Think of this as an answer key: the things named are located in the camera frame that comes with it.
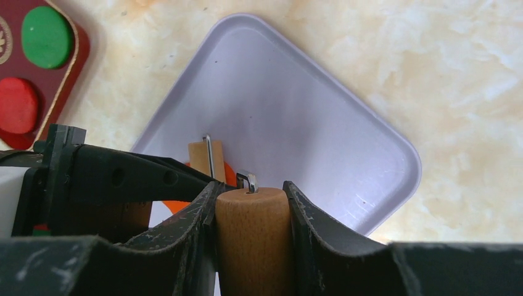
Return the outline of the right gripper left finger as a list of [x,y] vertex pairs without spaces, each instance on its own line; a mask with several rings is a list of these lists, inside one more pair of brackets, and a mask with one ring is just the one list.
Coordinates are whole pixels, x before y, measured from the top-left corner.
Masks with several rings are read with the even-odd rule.
[[1,240],[2,295],[213,295],[212,182],[181,212],[112,244],[99,236]]

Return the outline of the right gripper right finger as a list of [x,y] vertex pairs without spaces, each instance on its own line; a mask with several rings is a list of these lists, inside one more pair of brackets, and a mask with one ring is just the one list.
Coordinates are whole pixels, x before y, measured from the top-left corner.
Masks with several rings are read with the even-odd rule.
[[382,244],[337,221],[292,182],[297,295],[521,295],[522,245]]

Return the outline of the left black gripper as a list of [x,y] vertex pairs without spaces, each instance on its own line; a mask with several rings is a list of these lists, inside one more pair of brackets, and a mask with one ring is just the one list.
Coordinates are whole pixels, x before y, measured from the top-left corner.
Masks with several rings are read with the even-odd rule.
[[34,150],[3,150],[1,167],[26,167],[10,237],[101,236],[123,243],[149,227],[153,201],[192,202],[214,179],[175,159],[84,143],[53,125]]

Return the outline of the wooden double-ended dough roller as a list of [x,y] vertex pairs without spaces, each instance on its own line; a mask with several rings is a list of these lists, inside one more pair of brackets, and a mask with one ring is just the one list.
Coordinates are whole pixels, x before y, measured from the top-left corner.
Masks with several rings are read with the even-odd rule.
[[290,206],[286,193],[260,187],[248,171],[215,202],[221,295],[294,295]]

